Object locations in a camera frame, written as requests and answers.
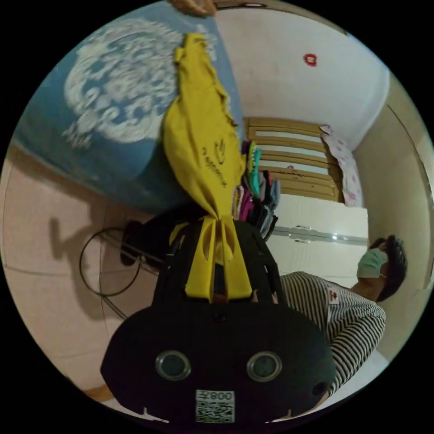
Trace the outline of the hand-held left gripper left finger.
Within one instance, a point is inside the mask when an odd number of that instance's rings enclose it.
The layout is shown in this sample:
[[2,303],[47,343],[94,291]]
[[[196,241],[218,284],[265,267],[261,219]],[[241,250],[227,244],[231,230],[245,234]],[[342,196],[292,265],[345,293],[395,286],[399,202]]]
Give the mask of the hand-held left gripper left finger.
[[189,298],[212,299],[215,268],[216,220],[204,218],[191,263],[185,293]]

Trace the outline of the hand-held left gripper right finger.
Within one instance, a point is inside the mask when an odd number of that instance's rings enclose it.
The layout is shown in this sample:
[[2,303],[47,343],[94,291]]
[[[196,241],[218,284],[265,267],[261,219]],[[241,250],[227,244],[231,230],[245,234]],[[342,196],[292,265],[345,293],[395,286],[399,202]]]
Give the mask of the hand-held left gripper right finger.
[[247,299],[252,294],[233,220],[221,220],[223,270],[228,299]]

